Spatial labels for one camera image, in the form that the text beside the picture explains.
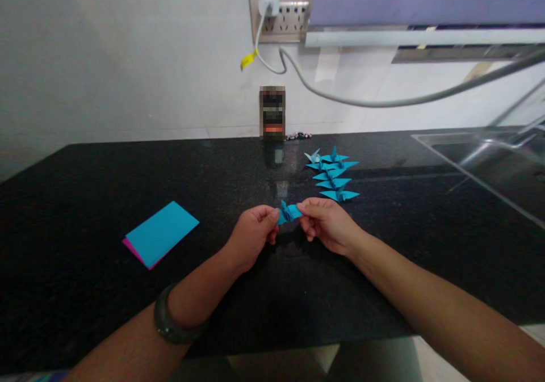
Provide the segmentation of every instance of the origami crane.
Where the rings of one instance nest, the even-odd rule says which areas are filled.
[[[342,174],[346,169],[327,169],[324,173],[321,173],[319,175],[316,175],[313,177],[313,179],[318,180],[331,180],[338,177],[340,174]]]
[[[336,163],[329,163],[328,165],[332,166],[331,169],[338,169],[338,170],[342,170],[342,171],[345,171],[346,169],[350,168],[351,166],[354,166],[356,164],[358,164],[359,162],[343,162],[343,161],[338,161]]]
[[[303,214],[297,209],[297,205],[287,205],[282,200],[282,206],[280,207],[280,219],[278,219],[277,225],[283,225],[284,223],[293,222]]]
[[[308,160],[311,161],[312,163],[319,163],[320,162],[320,155],[318,155],[319,150],[320,148],[315,150],[312,155],[309,155],[308,153],[305,152],[305,155],[307,156]]]
[[[359,195],[359,193],[356,192],[350,192],[350,191],[344,191],[344,190],[337,190],[337,191],[325,191],[320,192],[322,195],[325,195],[329,198],[332,198],[333,200],[337,202],[344,202],[345,200],[355,198]]]
[[[343,159],[346,159],[346,158],[350,158],[350,157],[337,154],[337,146],[334,146],[333,152],[331,152],[331,155],[322,156],[322,161],[341,162]]]
[[[325,180],[320,183],[316,183],[316,186],[323,186],[328,189],[333,189],[334,191],[342,191],[345,188],[345,185],[350,182],[352,179],[331,179]]]
[[[318,172],[322,172],[324,170],[329,170],[329,169],[338,169],[337,167],[335,167],[333,163],[323,163],[322,160],[320,160],[317,163],[308,163],[307,166],[311,167],[312,169],[317,169]]]

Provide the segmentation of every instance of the power plug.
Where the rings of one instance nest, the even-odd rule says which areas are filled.
[[[280,13],[280,0],[259,0],[259,14],[276,17]]]

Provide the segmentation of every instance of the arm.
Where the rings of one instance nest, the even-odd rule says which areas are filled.
[[[254,265],[265,241],[275,243],[278,218],[276,209],[264,205],[244,212],[227,244],[173,288],[167,305],[178,326],[194,328],[212,314],[236,279]],[[167,380],[190,345],[173,345],[157,333],[154,304],[96,347],[65,380]]]
[[[545,380],[545,349],[515,324],[363,231],[337,203],[310,198],[298,206],[307,238],[348,257],[470,380]]]

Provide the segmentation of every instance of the left hand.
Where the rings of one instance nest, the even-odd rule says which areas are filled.
[[[274,245],[280,212],[267,205],[243,212],[224,249],[242,272],[252,268],[265,242]]]

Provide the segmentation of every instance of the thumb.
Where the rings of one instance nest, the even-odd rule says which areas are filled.
[[[316,206],[311,204],[297,203],[297,208],[305,216],[314,217],[318,220],[323,220],[326,218],[326,209],[322,206]]]
[[[265,218],[261,221],[259,224],[261,227],[263,227],[263,230],[266,230],[266,232],[270,232],[272,229],[274,229],[274,226],[278,223],[278,219],[280,218],[280,212],[277,209],[274,209],[271,211]]]

